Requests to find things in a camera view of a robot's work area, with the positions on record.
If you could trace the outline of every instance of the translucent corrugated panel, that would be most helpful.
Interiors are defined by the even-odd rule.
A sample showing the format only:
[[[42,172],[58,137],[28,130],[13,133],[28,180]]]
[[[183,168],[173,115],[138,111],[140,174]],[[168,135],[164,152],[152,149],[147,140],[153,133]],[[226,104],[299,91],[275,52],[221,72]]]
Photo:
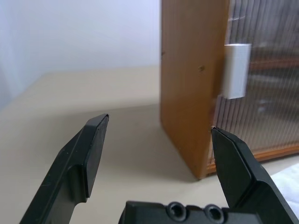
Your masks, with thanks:
[[[299,0],[231,1],[227,43],[251,43],[251,62],[246,96],[219,96],[214,126],[253,152],[299,143],[298,36]]]

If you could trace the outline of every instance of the table surface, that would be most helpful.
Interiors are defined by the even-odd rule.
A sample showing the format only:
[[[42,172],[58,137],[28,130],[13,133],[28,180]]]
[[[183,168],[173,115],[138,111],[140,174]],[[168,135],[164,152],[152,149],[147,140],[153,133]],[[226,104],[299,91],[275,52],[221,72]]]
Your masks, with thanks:
[[[55,73],[0,112],[0,223],[20,221],[59,150],[88,119],[110,114],[87,203],[71,224],[116,224],[127,200],[226,206],[217,176],[196,181],[159,123],[159,68]],[[299,156],[263,164],[274,174]]]

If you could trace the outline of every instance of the beige table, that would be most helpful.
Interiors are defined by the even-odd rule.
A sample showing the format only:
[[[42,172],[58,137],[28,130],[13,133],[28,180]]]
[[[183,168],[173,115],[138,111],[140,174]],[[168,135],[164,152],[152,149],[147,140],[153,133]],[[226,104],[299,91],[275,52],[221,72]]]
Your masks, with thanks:
[[[217,176],[195,181],[159,125],[159,69],[49,74],[0,112],[0,223],[16,224],[58,151],[109,113],[103,154],[72,224],[116,224],[127,200],[226,206]],[[264,164],[270,174],[298,161]]]

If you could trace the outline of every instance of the white wall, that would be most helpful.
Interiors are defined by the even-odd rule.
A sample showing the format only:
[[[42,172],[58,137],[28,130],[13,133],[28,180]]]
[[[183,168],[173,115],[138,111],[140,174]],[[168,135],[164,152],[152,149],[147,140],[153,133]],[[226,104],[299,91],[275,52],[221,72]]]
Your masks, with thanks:
[[[12,52],[1,60],[10,61],[6,77],[18,80],[12,97],[48,72],[159,63],[160,0],[0,0],[0,7]]]

